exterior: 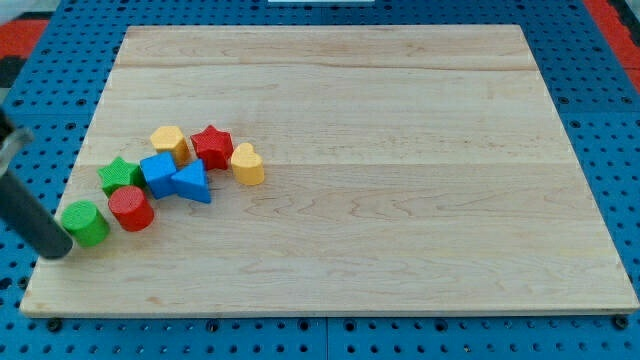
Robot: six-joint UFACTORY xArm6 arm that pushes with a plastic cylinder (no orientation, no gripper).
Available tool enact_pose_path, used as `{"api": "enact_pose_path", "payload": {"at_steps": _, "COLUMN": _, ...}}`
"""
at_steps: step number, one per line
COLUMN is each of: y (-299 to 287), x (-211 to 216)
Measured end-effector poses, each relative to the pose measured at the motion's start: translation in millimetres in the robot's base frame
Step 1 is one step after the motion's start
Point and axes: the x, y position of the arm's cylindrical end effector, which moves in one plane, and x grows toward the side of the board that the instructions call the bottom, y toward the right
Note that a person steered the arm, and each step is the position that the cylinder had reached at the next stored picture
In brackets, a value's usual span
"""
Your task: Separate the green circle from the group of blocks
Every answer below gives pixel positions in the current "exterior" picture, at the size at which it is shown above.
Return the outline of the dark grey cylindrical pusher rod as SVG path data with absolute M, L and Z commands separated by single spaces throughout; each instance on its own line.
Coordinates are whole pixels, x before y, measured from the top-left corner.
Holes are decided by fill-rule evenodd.
M 10 171 L 1 176 L 1 218 L 45 259 L 63 258 L 72 249 L 71 237 Z

